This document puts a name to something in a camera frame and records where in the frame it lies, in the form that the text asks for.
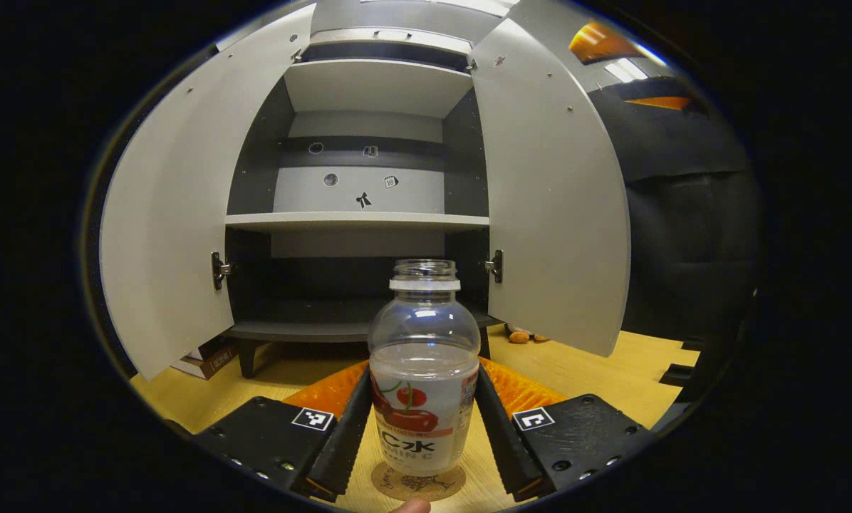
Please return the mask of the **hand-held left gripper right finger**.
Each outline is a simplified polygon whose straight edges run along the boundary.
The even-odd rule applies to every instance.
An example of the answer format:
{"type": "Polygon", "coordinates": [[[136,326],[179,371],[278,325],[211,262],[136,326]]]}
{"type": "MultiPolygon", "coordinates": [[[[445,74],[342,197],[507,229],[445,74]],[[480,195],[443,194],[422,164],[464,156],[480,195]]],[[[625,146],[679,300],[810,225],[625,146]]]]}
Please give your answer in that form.
{"type": "Polygon", "coordinates": [[[658,440],[596,394],[565,398],[485,358],[475,398],[504,491],[516,502],[588,486],[658,440]]]}

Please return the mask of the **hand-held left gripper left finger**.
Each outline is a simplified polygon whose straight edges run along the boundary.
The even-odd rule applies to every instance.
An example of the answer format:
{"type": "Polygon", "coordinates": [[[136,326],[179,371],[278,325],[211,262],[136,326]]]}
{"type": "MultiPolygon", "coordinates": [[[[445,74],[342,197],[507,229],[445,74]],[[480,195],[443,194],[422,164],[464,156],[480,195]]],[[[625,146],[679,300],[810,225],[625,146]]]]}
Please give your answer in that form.
{"type": "Polygon", "coordinates": [[[334,503],[347,493],[371,409],[362,361],[283,400],[254,396],[194,441],[267,487],[334,503]]]}

